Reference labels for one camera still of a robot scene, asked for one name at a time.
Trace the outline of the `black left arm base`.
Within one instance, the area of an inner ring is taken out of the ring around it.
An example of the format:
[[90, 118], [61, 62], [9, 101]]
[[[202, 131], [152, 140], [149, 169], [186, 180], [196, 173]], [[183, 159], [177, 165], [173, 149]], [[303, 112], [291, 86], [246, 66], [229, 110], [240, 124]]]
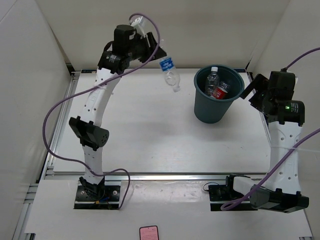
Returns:
[[90, 182], [80, 177], [76, 189], [73, 208], [76, 210], [119, 210], [120, 184], [105, 181], [105, 177], [98, 177], [97, 182]]

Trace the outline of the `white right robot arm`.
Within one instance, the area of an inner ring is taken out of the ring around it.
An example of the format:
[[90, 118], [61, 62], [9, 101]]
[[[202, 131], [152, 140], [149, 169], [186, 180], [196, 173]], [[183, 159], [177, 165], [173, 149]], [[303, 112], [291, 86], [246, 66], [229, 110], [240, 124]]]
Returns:
[[240, 97], [251, 91], [250, 105], [266, 119], [270, 136], [270, 167], [261, 181], [245, 175], [226, 177], [224, 193], [231, 200], [221, 206], [227, 211], [249, 200], [253, 209], [292, 213], [309, 206], [309, 198], [301, 194], [298, 177], [299, 156], [296, 144], [305, 123], [305, 105], [293, 100], [296, 76], [285, 69], [272, 71], [269, 78], [258, 74]]

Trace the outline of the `clear bottle red label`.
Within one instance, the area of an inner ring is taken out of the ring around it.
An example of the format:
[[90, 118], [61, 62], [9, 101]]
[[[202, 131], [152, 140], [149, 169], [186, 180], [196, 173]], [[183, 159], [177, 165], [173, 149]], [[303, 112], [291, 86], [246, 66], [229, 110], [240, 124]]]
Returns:
[[217, 87], [213, 93], [212, 93], [212, 97], [217, 99], [217, 100], [223, 100], [225, 98], [225, 96], [227, 95], [227, 91], [222, 88], [222, 87]]

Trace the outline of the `small bottle black label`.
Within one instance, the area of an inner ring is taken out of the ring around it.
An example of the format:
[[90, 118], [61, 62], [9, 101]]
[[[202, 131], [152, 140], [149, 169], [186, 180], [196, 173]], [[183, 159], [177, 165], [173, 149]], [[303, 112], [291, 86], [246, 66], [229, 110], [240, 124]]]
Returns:
[[230, 88], [231, 88], [231, 84], [228, 81], [221, 81], [219, 87], [225, 91], [226, 93], [229, 92]]

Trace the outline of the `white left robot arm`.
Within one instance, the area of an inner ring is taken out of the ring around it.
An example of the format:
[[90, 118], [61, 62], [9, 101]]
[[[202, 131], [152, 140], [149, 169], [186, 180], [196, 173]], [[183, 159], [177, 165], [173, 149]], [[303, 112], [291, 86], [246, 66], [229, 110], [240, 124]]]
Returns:
[[114, 30], [111, 44], [105, 46], [94, 85], [77, 117], [71, 117], [69, 126], [79, 138], [86, 165], [85, 174], [79, 179], [85, 192], [100, 200], [105, 194], [105, 178], [102, 170], [102, 150], [109, 138], [109, 131], [102, 128], [102, 118], [114, 88], [120, 81], [119, 75], [129, 68], [130, 62], [165, 57], [165, 51], [156, 48], [157, 42], [151, 32], [146, 33], [140, 23], [121, 24]]

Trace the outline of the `clear unlabelled plastic bottle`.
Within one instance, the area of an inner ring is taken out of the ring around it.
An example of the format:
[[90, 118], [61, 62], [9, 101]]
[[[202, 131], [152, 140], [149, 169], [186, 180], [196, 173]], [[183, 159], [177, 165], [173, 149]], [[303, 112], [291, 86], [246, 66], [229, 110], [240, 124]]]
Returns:
[[210, 70], [210, 74], [207, 76], [205, 81], [204, 93], [207, 96], [212, 97], [214, 95], [216, 88], [219, 86], [219, 83], [220, 83], [220, 78], [218, 75], [218, 67], [212, 66]]

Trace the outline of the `clear bottle blue label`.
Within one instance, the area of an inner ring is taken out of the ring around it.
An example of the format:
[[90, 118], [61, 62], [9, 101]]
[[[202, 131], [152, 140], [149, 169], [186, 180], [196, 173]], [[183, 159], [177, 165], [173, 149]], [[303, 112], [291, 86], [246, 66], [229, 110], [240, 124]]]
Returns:
[[170, 56], [166, 56], [159, 61], [160, 68], [164, 75], [164, 80], [174, 92], [180, 91], [180, 74]]

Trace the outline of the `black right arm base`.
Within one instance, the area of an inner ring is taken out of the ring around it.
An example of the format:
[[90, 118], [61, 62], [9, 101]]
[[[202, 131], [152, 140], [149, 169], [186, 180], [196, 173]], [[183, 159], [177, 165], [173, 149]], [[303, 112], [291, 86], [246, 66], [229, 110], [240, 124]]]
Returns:
[[248, 183], [251, 184], [251, 186], [253, 186], [256, 182], [249, 176], [242, 174], [230, 174], [225, 177], [225, 183], [209, 181], [203, 185], [202, 190], [209, 194], [210, 210], [212, 212], [219, 212], [221, 211], [221, 206], [224, 203], [240, 199], [244, 196], [241, 192], [237, 192], [233, 189], [234, 180], [236, 177], [249, 180]]

